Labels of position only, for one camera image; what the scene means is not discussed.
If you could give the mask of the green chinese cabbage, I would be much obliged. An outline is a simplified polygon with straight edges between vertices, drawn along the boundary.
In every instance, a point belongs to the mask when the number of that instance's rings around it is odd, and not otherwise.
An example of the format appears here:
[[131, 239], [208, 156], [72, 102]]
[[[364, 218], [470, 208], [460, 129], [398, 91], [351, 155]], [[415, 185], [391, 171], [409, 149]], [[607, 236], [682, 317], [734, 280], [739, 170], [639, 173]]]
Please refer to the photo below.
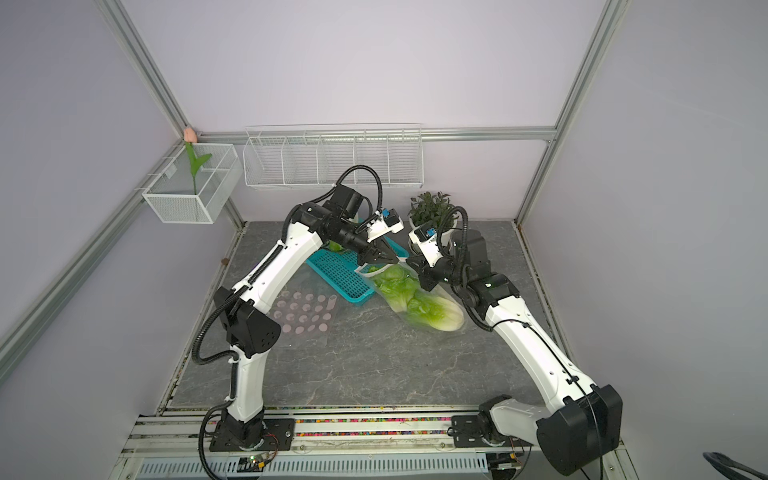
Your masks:
[[371, 280], [374, 289], [384, 297], [395, 312], [405, 311], [408, 302], [420, 289], [418, 278], [409, 269], [400, 265], [376, 270]]
[[413, 324], [444, 332], [459, 330], [464, 324], [464, 312], [453, 300], [422, 292], [408, 302], [405, 316]]

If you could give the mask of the clear pink-trim zipper bag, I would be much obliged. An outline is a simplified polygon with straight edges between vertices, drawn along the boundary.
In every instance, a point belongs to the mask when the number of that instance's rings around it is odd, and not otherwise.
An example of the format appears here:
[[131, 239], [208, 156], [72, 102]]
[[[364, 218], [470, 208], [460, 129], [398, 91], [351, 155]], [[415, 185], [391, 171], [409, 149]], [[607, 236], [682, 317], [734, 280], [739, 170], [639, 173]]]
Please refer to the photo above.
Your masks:
[[365, 265], [357, 273], [395, 314], [414, 327], [455, 332], [465, 324], [463, 308], [442, 287], [423, 289], [404, 262]]

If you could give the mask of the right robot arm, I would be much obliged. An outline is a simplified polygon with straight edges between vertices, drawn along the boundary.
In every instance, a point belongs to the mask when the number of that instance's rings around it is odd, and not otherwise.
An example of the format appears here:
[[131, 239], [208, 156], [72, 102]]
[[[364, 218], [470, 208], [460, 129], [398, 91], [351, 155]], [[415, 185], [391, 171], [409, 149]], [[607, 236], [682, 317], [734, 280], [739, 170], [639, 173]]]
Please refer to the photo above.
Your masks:
[[576, 366], [547, 334], [519, 289], [495, 271], [482, 234], [469, 226], [462, 207], [409, 233], [407, 264], [427, 291], [448, 285], [473, 323], [498, 335], [534, 381], [543, 406], [498, 396], [478, 412], [488, 439], [517, 437], [540, 449], [564, 476], [615, 450], [620, 441], [623, 400], [611, 385], [600, 386]]

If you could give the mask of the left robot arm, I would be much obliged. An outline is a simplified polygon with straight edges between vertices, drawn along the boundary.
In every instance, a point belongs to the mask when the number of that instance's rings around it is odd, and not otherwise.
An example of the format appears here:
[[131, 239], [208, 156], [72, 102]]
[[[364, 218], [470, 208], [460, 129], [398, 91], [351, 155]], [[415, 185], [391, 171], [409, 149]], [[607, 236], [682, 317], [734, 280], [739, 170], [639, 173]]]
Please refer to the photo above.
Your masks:
[[344, 182], [358, 169], [347, 168], [328, 192], [295, 205], [269, 253], [232, 288], [216, 292], [215, 308], [191, 348], [191, 359], [197, 365], [226, 359], [232, 366], [229, 394], [207, 413], [220, 417], [215, 441], [228, 441], [243, 450], [255, 450], [264, 442], [266, 361], [282, 332], [269, 313], [309, 257], [336, 243], [355, 253], [359, 265], [398, 263], [398, 255], [385, 238], [404, 227], [397, 212], [385, 209], [378, 197], [367, 218], [355, 219], [364, 197]]

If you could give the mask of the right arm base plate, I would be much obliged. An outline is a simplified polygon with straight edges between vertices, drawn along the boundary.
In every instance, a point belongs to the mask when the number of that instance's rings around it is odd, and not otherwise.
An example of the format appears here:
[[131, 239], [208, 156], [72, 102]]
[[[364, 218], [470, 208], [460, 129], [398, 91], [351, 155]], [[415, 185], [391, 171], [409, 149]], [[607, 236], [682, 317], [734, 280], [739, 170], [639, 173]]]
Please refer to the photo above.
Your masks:
[[454, 415], [451, 417], [447, 435], [457, 448], [527, 448], [529, 442], [514, 436], [503, 436], [490, 421], [479, 413]]

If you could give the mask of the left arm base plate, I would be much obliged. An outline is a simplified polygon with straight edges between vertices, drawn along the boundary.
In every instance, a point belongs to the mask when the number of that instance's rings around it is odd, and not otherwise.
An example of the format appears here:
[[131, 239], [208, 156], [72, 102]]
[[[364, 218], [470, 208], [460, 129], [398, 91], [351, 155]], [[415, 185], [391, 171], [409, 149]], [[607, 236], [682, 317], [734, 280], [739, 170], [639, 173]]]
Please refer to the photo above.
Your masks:
[[296, 422], [291, 418], [254, 418], [239, 422], [230, 417], [219, 421], [209, 449], [212, 452], [287, 451], [291, 448]]

